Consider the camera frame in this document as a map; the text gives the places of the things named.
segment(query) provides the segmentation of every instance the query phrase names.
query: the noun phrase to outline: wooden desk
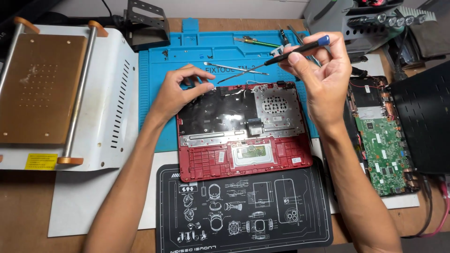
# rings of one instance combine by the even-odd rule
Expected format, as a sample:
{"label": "wooden desk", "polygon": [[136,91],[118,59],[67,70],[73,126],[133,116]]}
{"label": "wooden desk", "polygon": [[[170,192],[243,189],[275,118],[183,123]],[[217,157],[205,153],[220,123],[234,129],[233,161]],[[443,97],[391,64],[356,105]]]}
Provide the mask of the wooden desk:
{"label": "wooden desk", "polygon": [[[173,32],[181,31],[181,19],[170,18]],[[292,24],[297,31],[304,27],[298,19],[214,19],[200,18],[200,31],[277,30],[278,24]],[[391,81],[391,69],[381,54],[384,71]],[[408,70],[413,75],[416,71]],[[0,252],[79,252],[84,235],[47,238],[56,172],[0,171]],[[444,201],[436,185],[433,189],[433,216],[427,233],[435,230],[445,211]],[[389,210],[400,235],[417,233],[425,223],[428,205],[423,193],[417,208]],[[332,215],[334,244],[351,240],[341,215]],[[442,231],[450,230],[447,220]],[[132,252],[155,252],[155,230],[139,230]]]}

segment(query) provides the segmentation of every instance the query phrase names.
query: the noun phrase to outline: blue silicone mat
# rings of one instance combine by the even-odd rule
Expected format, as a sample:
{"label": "blue silicone mat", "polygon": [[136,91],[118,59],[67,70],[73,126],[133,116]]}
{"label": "blue silicone mat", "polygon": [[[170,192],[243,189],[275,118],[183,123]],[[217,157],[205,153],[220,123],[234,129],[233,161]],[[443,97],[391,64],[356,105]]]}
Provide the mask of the blue silicone mat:
{"label": "blue silicone mat", "polygon": [[[284,32],[292,45],[298,45],[294,34],[290,30],[286,29]],[[198,20],[187,18],[182,22],[182,32],[171,32],[170,46],[140,51],[139,130],[144,123],[145,116],[153,100],[158,94],[167,71],[175,70],[191,63],[196,67],[214,74],[216,79],[211,82],[216,84],[218,81],[235,75],[239,71],[205,66],[203,62],[247,69],[261,65],[267,59],[272,58],[269,53],[274,48],[234,40],[234,37],[242,38],[243,36],[250,36],[262,42],[277,45],[282,44],[282,37],[278,30],[199,32]],[[279,80],[295,82],[307,118],[310,136],[311,138],[319,137],[314,124],[308,118],[306,111],[306,91],[303,82],[297,81],[298,79],[295,76],[285,72],[277,64],[261,67],[257,71],[268,73],[269,75],[246,73],[245,75],[222,82],[219,86],[245,84],[247,80],[257,82],[276,82]],[[177,149],[176,121],[175,117],[173,117],[162,130],[155,152],[175,151]]]}

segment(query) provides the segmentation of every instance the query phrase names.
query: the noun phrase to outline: black graphic mat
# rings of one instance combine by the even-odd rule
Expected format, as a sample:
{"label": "black graphic mat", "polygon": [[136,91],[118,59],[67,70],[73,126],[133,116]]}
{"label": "black graphic mat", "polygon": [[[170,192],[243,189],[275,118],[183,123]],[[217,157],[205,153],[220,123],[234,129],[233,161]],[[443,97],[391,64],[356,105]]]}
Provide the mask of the black graphic mat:
{"label": "black graphic mat", "polygon": [[184,183],[158,170],[158,253],[280,252],[333,242],[322,162],[279,172]]}

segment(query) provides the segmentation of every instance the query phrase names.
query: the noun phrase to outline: white machine housing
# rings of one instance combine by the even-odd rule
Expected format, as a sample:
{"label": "white machine housing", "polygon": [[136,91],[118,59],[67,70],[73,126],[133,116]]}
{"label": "white machine housing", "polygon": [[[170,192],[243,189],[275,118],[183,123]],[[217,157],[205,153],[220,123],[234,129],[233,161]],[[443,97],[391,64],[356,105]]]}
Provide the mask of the white machine housing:
{"label": "white machine housing", "polygon": [[[40,34],[76,35],[89,38],[86,27],[36,25]],[[84,158],[82,165],[56,164],[55,170],[95,171],[121,167],[128,124],[131,92],[138,55],[122,34],[106,28],[108,37],[97,37],[76,126],[72,157]],[[28,154],[63,153],[63,145],[0,144],[0,169],[23,170]]]}

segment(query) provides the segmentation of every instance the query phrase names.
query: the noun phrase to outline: gray machine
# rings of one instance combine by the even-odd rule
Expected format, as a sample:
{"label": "gray machine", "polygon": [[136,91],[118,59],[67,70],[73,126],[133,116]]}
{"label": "gray machine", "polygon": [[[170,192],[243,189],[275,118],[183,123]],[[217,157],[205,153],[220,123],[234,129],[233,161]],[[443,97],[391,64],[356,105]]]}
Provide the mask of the gray machine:
{"label": "gray machine", "polygon": [[385,1],[381,6],[368,6],[353,0],[314,0],[305,9],[304,26],[310,33],[342,32],[350,57],[361,57],[399,35],[404,26],[421,24],[427,18],[421,13],[396,13],[403,0]]}

